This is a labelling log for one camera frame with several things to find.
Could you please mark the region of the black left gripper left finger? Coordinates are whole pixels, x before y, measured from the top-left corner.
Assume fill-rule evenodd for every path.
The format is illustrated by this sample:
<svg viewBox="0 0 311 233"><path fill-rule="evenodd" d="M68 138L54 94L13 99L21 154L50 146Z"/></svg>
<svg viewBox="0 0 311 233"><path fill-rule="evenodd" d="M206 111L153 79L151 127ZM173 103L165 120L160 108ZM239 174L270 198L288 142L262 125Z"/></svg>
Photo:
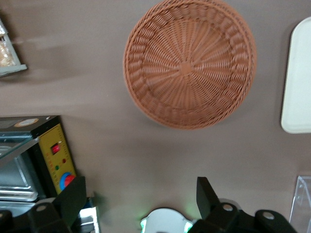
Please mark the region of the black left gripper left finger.
<svg viewBox="0 0 311 233"><path fill-rule="evenodd" d="M29 211L13 217L1 210L2 233L70 233L71 227L86 204L86 179L76 177L51 202L35 204Z"/></svg>

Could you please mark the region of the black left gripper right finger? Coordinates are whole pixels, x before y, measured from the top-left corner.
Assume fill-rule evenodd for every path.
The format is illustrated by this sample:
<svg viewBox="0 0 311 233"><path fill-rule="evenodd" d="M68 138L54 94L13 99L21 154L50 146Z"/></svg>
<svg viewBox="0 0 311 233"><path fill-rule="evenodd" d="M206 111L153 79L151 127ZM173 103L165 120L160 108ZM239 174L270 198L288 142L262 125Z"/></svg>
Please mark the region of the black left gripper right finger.
<svg viewBox="0 0 311 233"><path fill-rule="evenodd" d="M194 223L195 233L295 233L280 213L258 210L254 216L236 205L220 201L206 177L197 178L196 202L201 219Z"/></svg>

